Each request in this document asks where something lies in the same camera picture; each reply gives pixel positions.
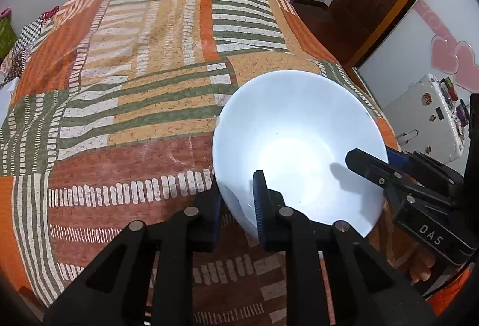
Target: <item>green object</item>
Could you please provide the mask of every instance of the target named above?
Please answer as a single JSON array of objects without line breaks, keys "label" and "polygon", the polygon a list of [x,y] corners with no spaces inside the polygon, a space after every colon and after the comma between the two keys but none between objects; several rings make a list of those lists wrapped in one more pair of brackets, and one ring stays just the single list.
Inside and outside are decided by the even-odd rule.
[{"label": "green object", "polygon": [[3,18],[0,21],[0,60],[6,57],[16,40],[17,36],[11,28],[10,21]]}]

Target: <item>heart decoration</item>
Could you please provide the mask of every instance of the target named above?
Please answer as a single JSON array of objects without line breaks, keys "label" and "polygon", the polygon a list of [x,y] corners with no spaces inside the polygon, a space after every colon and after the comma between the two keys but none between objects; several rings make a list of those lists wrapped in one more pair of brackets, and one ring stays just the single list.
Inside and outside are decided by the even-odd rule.
[{"label": "heart decoration", "polygon": [[434,36],[431,41],[431,67],[451,75],[459,69],[457,55],[447,51],[447,40],[442,36]]},{"label": "heart decoration", "polygon": [[471,45],[465,41],[459,41],[454,54],[459,61],[459,69],[454,75],[454,84],[469,92],[479,93],[479,66],[476,64]]}]

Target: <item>bed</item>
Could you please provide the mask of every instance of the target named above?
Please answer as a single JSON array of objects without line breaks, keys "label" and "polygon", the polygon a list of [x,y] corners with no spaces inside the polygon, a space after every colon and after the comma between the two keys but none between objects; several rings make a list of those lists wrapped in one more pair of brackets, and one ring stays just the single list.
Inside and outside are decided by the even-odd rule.
[{"label": "bed", "polygon": [[[398,147],[285,0],[68,0],[46,18],[0,130],[0,266],[45,306],[131,220],[166,220],[211,186],[216,117],[255,76],[332,79]],[[400,267],[417,246],[385,208],[369,240]],[[283,256],[226,209],[222,227],[215,252],[193,262],[195,322],[284,325]]]}]

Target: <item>white bowl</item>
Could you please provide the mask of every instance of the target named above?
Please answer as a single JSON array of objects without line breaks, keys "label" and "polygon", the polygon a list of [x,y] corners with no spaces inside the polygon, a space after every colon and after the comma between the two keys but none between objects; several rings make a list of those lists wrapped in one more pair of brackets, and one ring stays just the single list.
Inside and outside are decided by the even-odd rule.
[{"label": "white bowl", "polygon": [[363,105],[314,73],[276,71],[239,88],[224,106],[213,137],[213,166],[223,199],[257,237],[253,173],[312,221],[345,220],[362,236],[375,225],[382,189],[347,169],[359,148],[387,162],[381,134]]}]

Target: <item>bolt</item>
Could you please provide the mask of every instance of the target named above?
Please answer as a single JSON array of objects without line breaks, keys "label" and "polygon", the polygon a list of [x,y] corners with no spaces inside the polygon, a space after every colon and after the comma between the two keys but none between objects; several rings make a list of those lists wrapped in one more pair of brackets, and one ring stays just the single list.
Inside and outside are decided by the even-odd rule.
[{"label": "bolt", "polygon": [[141,230],[142,227],[143,227],[143,222],[142,221],[133,221],[133,222],[130,222],[130,224],[128,225],[128,228],[132,232],[137,232],[138,230]]},{"label": "bolt", "polygon": [[279,214],[284,217],[290,217],[294,214],[294,212],[295,211],[291,207],[282,207],[281,209],[279,209]]},{"label": "bolt", "polygon": [[190,206],[190,207],[187,207],[186,209],[183,210],[184,214],[189,216],[189,217],[194,217],[195,215],[197,215],[200,211],[198,210],[197,207],[195,206]]},{"label": "bolt", "polygon": [[334,223],[334,227],[338,229],[340,232],[347,232],[350,228],[350,225],[346,221],[336,221]]}]

